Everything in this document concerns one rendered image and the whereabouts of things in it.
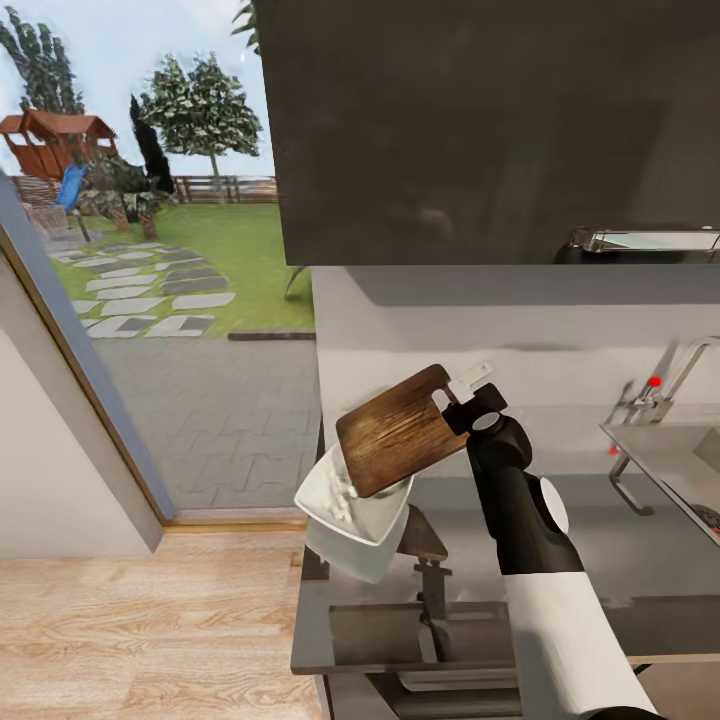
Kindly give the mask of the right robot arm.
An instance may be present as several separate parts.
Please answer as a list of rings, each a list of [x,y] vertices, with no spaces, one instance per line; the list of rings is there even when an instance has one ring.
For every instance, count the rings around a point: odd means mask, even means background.
[[[506,591],[523,720],[668,720],[656,714],[568,538],[550,480],[524,470],[532,448],[483,360],[448,382],[442,409],[466,448]]]

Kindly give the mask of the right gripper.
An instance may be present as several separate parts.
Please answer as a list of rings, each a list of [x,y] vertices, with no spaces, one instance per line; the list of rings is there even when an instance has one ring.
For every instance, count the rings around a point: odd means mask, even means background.
[[[501,412],[503,409],[508,407],[508,403],[504,400],[504,397],[500,394],[500,391],[493,383],[489,382],[480,389],[477,389],[477,391],[473,391],[473,393],[474,398],[472,398],[469,402],[466,402],[464,405],[455,403],[454,405],[449,405],[447,409],[442,409],[441,411],[444,420],[449,424],[453,433],[455,433],[455,437],[467,432],[466,430],[468,430],[468,426],[466,426],[466,420],[468,418],[468,414],[470,414],[474,408],[480,408],[480,406],[488,408],[488,406],[492,406],[494,410]]]

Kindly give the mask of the cutting board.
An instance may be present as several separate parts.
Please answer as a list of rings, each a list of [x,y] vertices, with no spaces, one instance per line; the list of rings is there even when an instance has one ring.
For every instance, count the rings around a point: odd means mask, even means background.
[[[468,432],[455,433],[432,393],[442,389],[450,405],[450,377],[434,364],[388,388],[336,422],[336,431],[359,499],[372,497],[466,448]]]

